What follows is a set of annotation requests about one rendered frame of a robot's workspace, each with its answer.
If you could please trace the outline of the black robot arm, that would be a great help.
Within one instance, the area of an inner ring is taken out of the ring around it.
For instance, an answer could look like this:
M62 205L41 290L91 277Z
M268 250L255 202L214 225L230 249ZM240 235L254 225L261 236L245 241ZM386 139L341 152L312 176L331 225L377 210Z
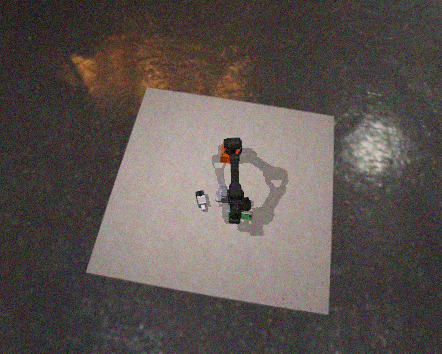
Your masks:
M242 217L241 211L249 211L251 209L249 197L244 198L244 191L239 183L239 161L242 152L242 140L240 138L224 139L224 148L224 153L228 154L231 162L231 183L228 190L228 205L231 205L230 215L232 219L239 219ZM240 149L240 151L238 154L235 154L237 149Z

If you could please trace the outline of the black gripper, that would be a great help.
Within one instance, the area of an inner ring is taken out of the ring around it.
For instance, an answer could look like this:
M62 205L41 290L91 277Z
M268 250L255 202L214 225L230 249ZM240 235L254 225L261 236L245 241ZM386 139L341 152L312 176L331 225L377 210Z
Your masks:
M240 224L240 220L241 220L241 218L239 218L239 219L232 219L231 215L229 215L229 223L231 223L231 224Z

